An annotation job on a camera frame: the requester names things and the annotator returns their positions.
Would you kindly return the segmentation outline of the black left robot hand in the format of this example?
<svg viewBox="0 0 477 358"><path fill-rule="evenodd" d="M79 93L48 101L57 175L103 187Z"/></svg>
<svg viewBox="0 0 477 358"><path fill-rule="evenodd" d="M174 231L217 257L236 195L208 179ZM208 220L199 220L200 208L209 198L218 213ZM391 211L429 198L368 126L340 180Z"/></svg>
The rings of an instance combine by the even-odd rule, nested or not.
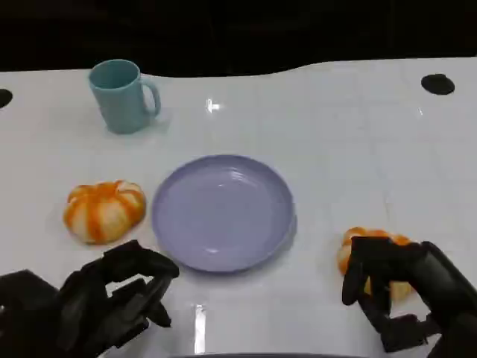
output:
<svg viewBox="0 0 477 358"><path fill-rule="evenodd" d="M73 272L58 294L57 344L68 357L98 357L120 348L150 323L169 328L162 297L180 274L162 254L131 240Z"/></svg>

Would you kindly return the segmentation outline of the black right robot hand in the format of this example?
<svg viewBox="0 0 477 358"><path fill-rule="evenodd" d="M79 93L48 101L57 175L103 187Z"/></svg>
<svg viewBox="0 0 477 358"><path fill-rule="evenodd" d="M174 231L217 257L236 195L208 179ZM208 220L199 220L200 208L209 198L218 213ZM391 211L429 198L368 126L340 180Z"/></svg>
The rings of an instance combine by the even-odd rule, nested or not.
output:
<svg viewBox="0 0 477 358"><path fill-rule="evenodd" d="M408 283L429 308L426 320L391 317L391 284ZM387 353L439 340L430 357L476 356L476 289L431 242L398 245L387 237L354 236L342 302L358 303Z"/></svg>

